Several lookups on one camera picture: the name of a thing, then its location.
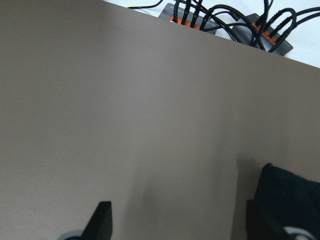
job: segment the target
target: gray tabletop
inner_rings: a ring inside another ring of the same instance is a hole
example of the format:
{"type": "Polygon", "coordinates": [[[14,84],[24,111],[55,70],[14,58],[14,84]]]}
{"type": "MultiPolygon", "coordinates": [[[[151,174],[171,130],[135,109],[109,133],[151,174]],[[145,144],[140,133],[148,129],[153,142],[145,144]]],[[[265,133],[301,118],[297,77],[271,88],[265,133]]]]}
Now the gray tabletop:
{"type": "Polygon", "coordinates": [[[244,240],[264,164],[320,181],[315,67],[100,1],[0,24],[1,239],[112,201],[113,240],[244,240]]]}

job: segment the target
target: white floor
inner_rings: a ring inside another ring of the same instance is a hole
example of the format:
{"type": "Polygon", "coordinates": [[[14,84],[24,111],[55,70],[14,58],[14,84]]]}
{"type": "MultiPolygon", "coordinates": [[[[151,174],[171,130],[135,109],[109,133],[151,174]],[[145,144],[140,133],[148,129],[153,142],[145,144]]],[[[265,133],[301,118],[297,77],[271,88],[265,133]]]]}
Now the white floor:
{"type": "MultiPolygon", "coordinates": [[[[156,4],[158,0],[107,0],[107,2],[124,7],[130,7],[153,5],[156,4]]],[[[174,4],[174,2],[174,0],[164,0],[158,7],[143,9],[140,12],[158,17],[167,3],[174,4]]],[[[217,4],[229,5],[245,15],[250,15],[252,13],[257,13],[260,15],[264,11],[263,0],[203,0],[202,4],[208,8],[217,4]]],[[[274,15],[277,11],[284,8],[293,8],[296,12],[298,12],[314,7],[320,7],[320,1],[275,0],[270,9],[269,18],[271,18],[272,15],[274,15]]],[[[287,16],[289,16],[289,14],[285,15],[275,23],[279,24],[287,16]]],[[[293,30],[287,38],[287,41],[293,46],[293,50],[291,50],[285,57],[320,68],[319,25],[320,17],[316,17],[312,20],[302,23],[295,30],[293,30]]]]}

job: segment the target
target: black cable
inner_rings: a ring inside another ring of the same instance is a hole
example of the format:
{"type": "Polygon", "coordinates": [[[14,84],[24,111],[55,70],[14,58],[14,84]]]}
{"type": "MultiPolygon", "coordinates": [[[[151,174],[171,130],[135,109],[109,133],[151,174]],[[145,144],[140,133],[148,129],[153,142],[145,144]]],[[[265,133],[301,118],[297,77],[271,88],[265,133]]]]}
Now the black cable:
{"type": "MultiPolygon", "coordinates": [[[[195,11],[194,11],[193,18],[192,18],[192,21],[190,24],[191,28],[193,28],[195,26],[197,18],[199,17],[199,13],[202,12],[205,14],[205,16],[204,16],[202,23],[200,25],[201,31],[210,32],[210,31],[217,30],[217,29],[223,29],[224,31],[226,31],[228,33],[228,35],[231,37],[231,39],[233,41],[241,43],[241,40],[239,39],[237,34],[230,27],[231,26],[247,27],[251,31],[251,41],[248,45],[253,46],[253,47],[258,46],[262,50],[266,50],[262,41],[261,41],[262,33],[264,31],[266,31],[267,29],[269,29],[271,24],[274,23],[280,16],[282,16],[286,12],[289,12],[291,14],[291,16],[289,16],[285,20],[283,20],[269,34],[269,37],[272,38],[276,33],[278,33],[285,25],[287,25],[291,21],[290,26],[283,32],[282,35],[280,35],[280,37],[278,37],[278,39],[275,42],[275,45],[269,50],[269,52],[273,52],[275,49],[277,49],[282,44],[282,42],[288,37],[288,35],[292,32],[292,30],[295,29],[298,25],[300,25],[310,19],[320,17],[320,12],[317,12],[317,11],[320,11],[320,7],[308,8],[308,9],[305,9],[305,10],[302,10],[299,12],[295,12],[292,8],[284,8],[284,9],[278,11],[272,18],[270,18],[269,21],[267,21],[269,10],[270,10],[274,0],[271,0],[270,3],[268,0],[263,0],[264,12],[259,17],[259,19],[255,22],[256,26],[259,27],[259,30],[257,30],[252,25],[251,21],[245,15],[243,15],[240,11],[238,11],[237,9],[235,9],[231,6],[219,4],[219,5],[215,5],[215,6],[211,7],[210,9],[207,9],[202,5],[203,0],[198,0],[198,1],[197,0],[174,0],[174,1],[175,1],[175,5],[174,5],[174,11],[173,11],[173,21],[175,23],[178,22],[179,4],[183,3],[183,4],[185,4],[185,8],[184,8],[181,24],[184,25],[186,23],[187,17],[190,13],[190,8],[193,7],[195,9],[195,11]],[[220,11],[218,13],[213,14],[213,12],[216,9],[224,9],[224,11],[220,11]],[[311,15],[304,17],[303,19],[297,21],[297,16],[307,14],[307,13],[312,13],[312,12],[317,12],[317,13],[311,14],[311,15]],[[245,23],[235,22],[235,23],[227,24],[224,21],[222,21],[220,18],[217,17],[217,15],[220,15],[220,14],[229,14],[235,21],[242,19],[245,23]],[[218,26],[205,29],[205,26],[206,26],[207,22],[209,21],[209,19],[213,19],[213,21],[215,21],[218,24],[218,26]]],[[[154,8],[154,7],[157,7],[158,5],[160,5],[162,2],[163,2],[163,0],[160,0],[157,4],[150,5],[150,6],[131,6],[131,7],[129,7],[129,9],[154,8]]]]}
{"type": "Polygon", "coordinates": [[[312,15],[310,15],[310,16],[306,16],[305,18],[297,21],[295,27],[297,27],[298,25],[300,25],[300,24],[302,24],[302,23],[304,23],[304,22],[306,22],[306,21],[309,21],[309,20],[314,19],[314,18],[317,18],[317,17],[320,17],[320,12],[314,13],[314,14],[312,14],[312,15]]]}
{"type": "Polygon", "coordinates": [[[246,17],[245,15],[243,15],[240,11],[236,10],[235,8],[231,7],[231,6],[228,6],[228,5],[224,5],[224,4],[219,4],[219,5],[216,5],[216,6],[213,6],[209,9],[210,11],[210,14],[216,10],[216,9],[225,9],[225,10],[229,10],[231,13],[239,16],[248,26],[248,28],[251,30],[251,33],[254,35],[254,37],[257,39],[257,44],[258,46],[262,49],[262,50],[265,50],[265,47],[260,39],[259,36],[257,36],[258,34],[258,31],[257,29],[252,25],[251,21],[248,19],[248,17],[246,17]]]}
{"type": "Polygon", "coordinates": [[[180,0],[176,0],[173,9],[173,22],[178,23],[178,9],[179,9],[180,0]]]}
{"type": "Polygon", "coordinates": [[[277,16],[276,18],[271,18],[270,21],[267,23],[269,26],[271,23],[273,23],[278,17],[280,17],[283,13],[289,12],[291,13],[292,16],[292,21],[291,25],[281,34],[281,36],[275,41],[275,45],[268,51],[272,53],[274,50],[276,50],[282,42],[289,36],[289,34],[292,32],[293,29],[296,28],[296,23],[297,23],[297,14],[296,11],[293,10],[292,8],[284,8],[280,11],[278,11],[274,16],[277,16]]]}
{"type": "Polygon", "coordinates": [[[152,9],[159,6],[164,0],[160,0],[157,4],[151,6],[129,6],[128,9],[152,9]]]}
{"type": "Polygon", "coordinates": [[[198,2],[196,2],[196,9],[194,11],[194,14],[193,14],[193,17],[192,17],[192,20],[191,20],[191,24],[190,24],[190,28],[194,28],[195,27],[195,24],[196,24],[196,21],[199,17],[199,13],[200,13],[200,8],[202,6],[202,1],[203,0],[199,0],[198,2]]]}
{"type": "MultiPolygon", "coordinates": [[[[227,24],[229,27],[232,27],[232,26],[243,26],[243,27],[248,27],[247,24],[245,23],[242,23],[242,22],[234,22],[234,23],[228,23],[227,24]]],[[[222,26],[214,26],[214,27],[210,27],[210,28],[206,28],[206,29],[203,29],[202,31],[203,32],[210,32],[210,31],[214,31],[214,30],[218,30],[218,29],[222,29],[222,26]]]]}
{"type": "Polygon", "coordinates": [[[183,11],[183,17],[182,17],[182,21],[181,21],[182,25],[186,24],[187,17],[188,17],[189,12],[190,12],[190,7],[191,7],[191,0],[187,0],[186,4],[185,4],[184,11],[183,11]]]}
{"type": "Polygon", "coordinates": [[[258,39],[261,38],[262,33],[265,31],[265,27],[266,27],[267,19],[268,19],[268,13],[269,13],[271,5],[273,4],[272,1],[269,4],[269,0],[264,0],[263,3],[264,3],[264,12],[261,15],[261,17],[259,17],[259,19],[255,22],[256,26],[260,26],[259,32],[257,34],[258,37],[251,44],[252,46],[255,46],[257,44],[258,39]]]}
{"type": "MultiPolygon", "coordinates": [[[[312,12],[317,12],[320,11],[320,7],[312,7],[312,8],[308,8],[302,11],[298,11],[296,13],[297,16],[303,15],[303,14],[308,14],[308,13],[312,13],[312,12]]],[[[270,37],[272,38],[276,33],[278,33],[285,25],[287,25],[292,19],[292,15],[288,16],[285,20],[283,20],[283,22],[281,22],[271,33],[270,33],[270,37]]]]}

